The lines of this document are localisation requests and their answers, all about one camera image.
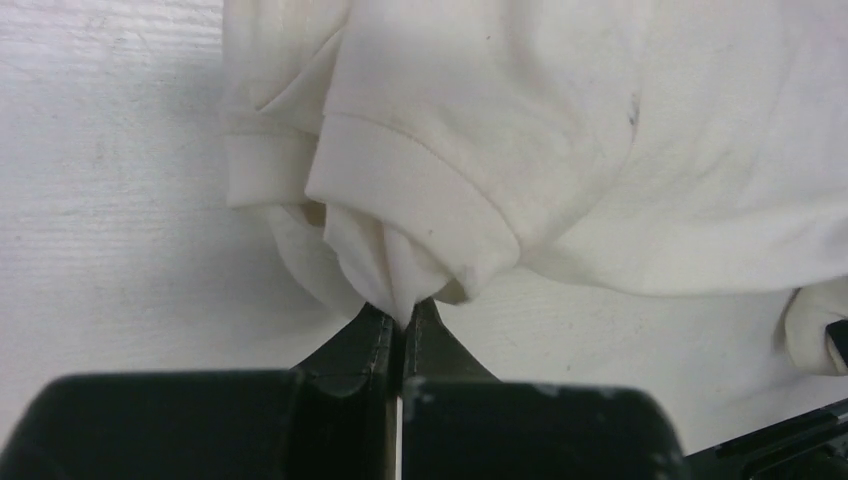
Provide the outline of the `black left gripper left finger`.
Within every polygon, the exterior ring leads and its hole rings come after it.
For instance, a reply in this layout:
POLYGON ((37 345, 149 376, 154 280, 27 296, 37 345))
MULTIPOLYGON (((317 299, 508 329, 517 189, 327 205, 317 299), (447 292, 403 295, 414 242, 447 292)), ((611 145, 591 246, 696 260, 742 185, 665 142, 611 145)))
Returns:
POLYGON ((398 328, 367 304, 296 369, 293 479, 393 479, 398 328))

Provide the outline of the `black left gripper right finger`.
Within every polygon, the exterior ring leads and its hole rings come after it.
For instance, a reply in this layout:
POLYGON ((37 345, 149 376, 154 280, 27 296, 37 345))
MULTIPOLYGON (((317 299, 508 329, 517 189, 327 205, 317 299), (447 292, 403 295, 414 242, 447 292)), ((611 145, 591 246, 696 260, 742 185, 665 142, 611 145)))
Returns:
POLYGON ((445 325, 433 299, 415 306, 404 336, 402 398, 457 397, 499 383, 445 325))

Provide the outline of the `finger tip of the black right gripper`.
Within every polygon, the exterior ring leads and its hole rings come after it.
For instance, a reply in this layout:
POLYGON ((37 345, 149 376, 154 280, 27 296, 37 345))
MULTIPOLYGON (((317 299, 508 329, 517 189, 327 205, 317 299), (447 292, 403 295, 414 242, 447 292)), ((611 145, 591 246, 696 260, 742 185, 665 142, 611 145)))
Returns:
POLYGON ((826 347, 836 370, 847 369, 847 320, 830 323, 825 328, 826 347))

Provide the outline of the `cream white t shirt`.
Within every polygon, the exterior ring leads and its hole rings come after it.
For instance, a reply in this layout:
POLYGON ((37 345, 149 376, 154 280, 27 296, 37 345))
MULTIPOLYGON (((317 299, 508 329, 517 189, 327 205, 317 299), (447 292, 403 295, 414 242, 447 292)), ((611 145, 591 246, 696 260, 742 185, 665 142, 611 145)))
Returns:
POLYGON ((402 324, 525 268, 847 320, 843 1, 227 1, 227 202, 294 279, 402 324))

